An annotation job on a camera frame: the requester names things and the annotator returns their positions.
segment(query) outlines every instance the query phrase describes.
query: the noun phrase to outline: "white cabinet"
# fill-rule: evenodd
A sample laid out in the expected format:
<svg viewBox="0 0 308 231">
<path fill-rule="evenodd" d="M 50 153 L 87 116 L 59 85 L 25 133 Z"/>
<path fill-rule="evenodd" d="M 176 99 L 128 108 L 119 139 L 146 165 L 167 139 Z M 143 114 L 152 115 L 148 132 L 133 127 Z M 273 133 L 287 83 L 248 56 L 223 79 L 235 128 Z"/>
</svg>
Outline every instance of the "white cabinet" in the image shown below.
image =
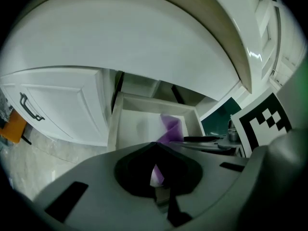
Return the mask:
<svg viewBox="0 0 308 231">
<path fill-rule="evenodd" d="M 214 20 L 207 12 L 210 6 L 195 9 L 204 14 L 204 21 Z M 229 20 L 222 14 L 220 18 Z M 166 0 L 48 0 L 37 4 L 17 27 L 1 51 L 0 76 L 40 66 L 108 67 L 182 86 L 216 101 L 239 81 L 228 55 L 206 27 Z M 235 37 L 240 45 L 230 26 L 218 28 L 224 42 Z M 260 52 L 254 49 L 249 52 Z M 231 52 L 249 82 L 243 46 Z M 147 86 L 144 95 L 151 90 Z"/>
<path fill-rule="evenodd" d="M 77 143 L 107 144 L 114 91 L 109 70 L 39 68 L 4 76 L 0 81 L 13 107 L 38 131 Z"/>
</svg>

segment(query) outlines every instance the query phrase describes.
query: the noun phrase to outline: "drawer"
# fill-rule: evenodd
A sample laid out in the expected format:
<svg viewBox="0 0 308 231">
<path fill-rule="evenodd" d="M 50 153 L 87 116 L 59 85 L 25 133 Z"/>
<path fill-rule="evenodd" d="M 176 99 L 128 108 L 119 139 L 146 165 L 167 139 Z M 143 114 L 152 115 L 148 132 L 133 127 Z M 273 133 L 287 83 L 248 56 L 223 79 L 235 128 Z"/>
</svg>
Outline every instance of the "drawer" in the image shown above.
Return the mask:
<svg viewBox="0 0 308 231">
<path fill-rule="evenodd" d="M 195 107 L 119 92 L 108 136 L 107 151 L 157 141 L 166 132 L 160 115 L 181 121 L 183 136 L 204 136 Z"/>
</svg>

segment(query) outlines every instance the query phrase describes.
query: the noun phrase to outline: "open drawer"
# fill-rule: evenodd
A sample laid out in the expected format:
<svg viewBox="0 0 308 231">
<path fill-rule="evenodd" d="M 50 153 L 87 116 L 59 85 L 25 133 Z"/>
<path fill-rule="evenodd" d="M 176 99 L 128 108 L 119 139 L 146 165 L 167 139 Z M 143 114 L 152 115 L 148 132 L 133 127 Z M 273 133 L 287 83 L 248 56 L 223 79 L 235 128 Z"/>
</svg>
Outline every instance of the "open drawer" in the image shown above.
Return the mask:
<svg viewBox="0 0 308 231">
<path fill-rule="evenodd" d="M 160 114 L 181 120 L 183 136 L 204 136 L 196 108 L 119 92 L 116 97 L 107 151 L 157 141 L 166 133 Z"/>
</svg>

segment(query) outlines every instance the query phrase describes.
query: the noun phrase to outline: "tile floor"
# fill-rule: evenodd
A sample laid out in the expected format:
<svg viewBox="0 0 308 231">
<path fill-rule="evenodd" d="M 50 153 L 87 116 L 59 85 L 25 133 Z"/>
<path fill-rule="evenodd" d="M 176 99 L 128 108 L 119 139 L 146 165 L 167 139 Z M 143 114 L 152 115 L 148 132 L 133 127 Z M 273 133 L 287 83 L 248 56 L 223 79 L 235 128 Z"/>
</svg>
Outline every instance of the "tile floor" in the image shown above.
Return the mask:
<svg viewBox="0 0 308 231">
<path fill-rule="evenodd" d="M 0 158 L 12 187 L 31 200 L 78 163 L 107 150 L 103 146 L 53 141 L 34 128 L 28 128 L 25 136 L 32 145 L 21 139 L 18 144 L 3 148 Z"/>
</svg>

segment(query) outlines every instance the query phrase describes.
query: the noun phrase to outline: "metal handle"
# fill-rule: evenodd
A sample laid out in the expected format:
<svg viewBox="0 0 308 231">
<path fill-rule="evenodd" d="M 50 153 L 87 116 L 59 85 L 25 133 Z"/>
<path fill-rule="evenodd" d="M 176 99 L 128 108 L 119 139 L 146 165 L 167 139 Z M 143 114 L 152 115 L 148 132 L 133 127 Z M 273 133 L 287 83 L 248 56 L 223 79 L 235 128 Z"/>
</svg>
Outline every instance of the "metal handle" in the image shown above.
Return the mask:
<svg viewBox="0 0 308 231">
<path fill-rule="evenodd" d="M 29 108 L 26 106 L 26 101 L 27 101 L 28 97 L 25 95 L 25 94 L 22 94 L 20 92 L 20 105 L 24 108 L 24 110 L 33 118 L 33 119 L 36 119 L 37 121 L 40 121 L 40 120 L 45 120 L 44 117 L 42 116 L 39 116 L 39 115 L 35 115 L 33 114 Z"/>
</svg>

